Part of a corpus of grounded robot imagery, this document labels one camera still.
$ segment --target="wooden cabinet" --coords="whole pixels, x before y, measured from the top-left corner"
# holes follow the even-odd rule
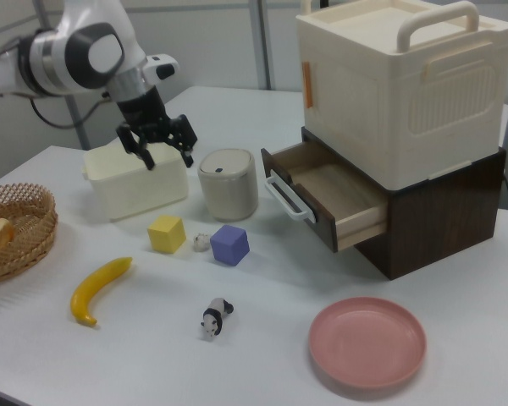
[[[333,252],[355,245],[395,279],[493,237],[504,150],[392,191],[308,130],[301,132],[299,145],[273,154],[262,150],[263,166],[266,176],[280,176],[312,210],[315,221],[306,223]]]

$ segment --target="panda figurine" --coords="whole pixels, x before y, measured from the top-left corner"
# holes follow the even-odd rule
[[[203,312],[202,326],[209,337],[214,337],[222,331],[222,314],[230,314],[234,311],[234,306],[222,298],[216,298],[211,301],[207,310]]]

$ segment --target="small white ball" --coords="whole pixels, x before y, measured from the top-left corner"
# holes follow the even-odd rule
[[[211,236],[207,234],[197,234],[194,237],[194,251],[203,252],[211,248]]]

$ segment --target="blue block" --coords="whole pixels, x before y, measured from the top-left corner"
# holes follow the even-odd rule
[[[246,231],[227,224],[211,237],[211,247],[215,260],[231,266],[236,266],[251,250]]]

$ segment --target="yellow banana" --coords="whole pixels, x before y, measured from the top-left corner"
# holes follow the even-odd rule
[[[88,304],[101,288],[128,271],[131,262],[130,257],[117,258],[98,268],[81,282],[69,303],[71,314],[79,323],[87,326],[96,325],[97,320],[89,313]]]

